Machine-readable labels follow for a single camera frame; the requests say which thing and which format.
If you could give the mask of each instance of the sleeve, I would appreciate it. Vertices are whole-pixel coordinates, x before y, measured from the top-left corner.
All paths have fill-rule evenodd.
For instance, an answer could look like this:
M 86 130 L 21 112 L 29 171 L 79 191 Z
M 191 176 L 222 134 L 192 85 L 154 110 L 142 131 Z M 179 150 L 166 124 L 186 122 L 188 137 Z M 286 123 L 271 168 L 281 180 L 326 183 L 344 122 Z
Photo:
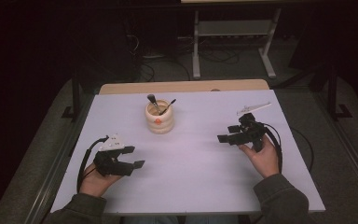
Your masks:
M 49 214 L 44 223 L 102 223 L 104 198 L 78 193 L 63 209 Z
M 266 223 L 306 223 L 309 202 L 283 175 L 272 175 L 254 187 Z

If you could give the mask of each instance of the cup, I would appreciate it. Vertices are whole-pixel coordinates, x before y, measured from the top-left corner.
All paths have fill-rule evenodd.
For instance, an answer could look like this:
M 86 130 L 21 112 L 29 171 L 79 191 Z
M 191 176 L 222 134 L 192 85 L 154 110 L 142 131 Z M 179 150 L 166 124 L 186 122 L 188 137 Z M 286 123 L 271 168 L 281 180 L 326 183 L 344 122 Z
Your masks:
M 161 112 L 167 109 L 170 104 L 166 100 L 157 100 L 158 108 Z M 173 128 L 173 108 L 172 105 L 163 113 L 159 114 L 156 107 L 149 103 L 145 109 L 147 127 L 152 133 L 168 133 Z

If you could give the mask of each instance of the hand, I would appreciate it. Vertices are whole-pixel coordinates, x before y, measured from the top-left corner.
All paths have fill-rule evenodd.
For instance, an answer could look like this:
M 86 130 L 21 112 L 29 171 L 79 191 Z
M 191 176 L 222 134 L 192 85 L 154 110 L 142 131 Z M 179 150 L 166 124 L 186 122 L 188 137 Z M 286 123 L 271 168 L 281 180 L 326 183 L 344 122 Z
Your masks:
M 101 197 L 111 185 L 122 177 L 121 175 L 102 176 L 95 168 L 95 164 L 92 163 L 84 171 L 85 177 L 80 186 L 79 193 Z
M 239 145 L 238 148 L 248 156 L 257 172 L 267 178 L 279 173 L 278 156 L 275 147 L 266 135 L 263 136 L 262 140 L 263 148 L 259 152 L 246 145 Z

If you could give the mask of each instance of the white metal stand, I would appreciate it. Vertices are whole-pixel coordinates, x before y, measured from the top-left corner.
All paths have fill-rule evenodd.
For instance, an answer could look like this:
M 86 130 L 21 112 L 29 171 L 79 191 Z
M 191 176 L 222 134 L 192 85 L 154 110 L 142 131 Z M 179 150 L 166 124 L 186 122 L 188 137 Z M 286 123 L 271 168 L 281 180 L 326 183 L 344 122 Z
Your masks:
M 276 74 L 269 61 L 269 46 L 271 45 L 281 9 L 277 8 L 272 20 L 253 21 L 199 21 L 199 12 L 196 11 L 194 19 L 194 51 L 193 51 L 193 78 L 200 79 L 199 36 L 213 35 L 266 35 L 267 42 L 258 51 L 266 68 L 269 78 Z

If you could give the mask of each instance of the white table surface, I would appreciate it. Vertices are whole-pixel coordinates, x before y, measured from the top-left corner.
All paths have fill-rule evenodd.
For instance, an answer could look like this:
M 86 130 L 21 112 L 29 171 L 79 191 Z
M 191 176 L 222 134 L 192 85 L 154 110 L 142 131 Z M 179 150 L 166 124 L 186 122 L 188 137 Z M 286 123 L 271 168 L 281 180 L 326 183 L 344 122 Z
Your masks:
M 267 102 L 271 105 L 253 114 L 256 121 L 273 126 L 281 136 L 282 173 L 307 195 L 310 212 L 324 210 L 274 91 L 157 93 L 158 99 L 176 99 L 172 105 L 175 126 L 166 134 L 147 129 L 146 96 L 147 93 L 137 93 L 95 97 L 51 212 L 63 208 L 76 194 L 77 173 L 86 149 L 97 139 L 114 133 L 126 146 L 135 146 L 133 153 L 118 159 L 145 160 L 145 165 L 104 194 L 105 213 L 131 216 L 259 211 L 253 187 L 262 177 L 243 152 L 236 146 L 219 143 L 217 135 L 228 134 L 227 126 L 239 124 L 237 111 L 245 105 Z

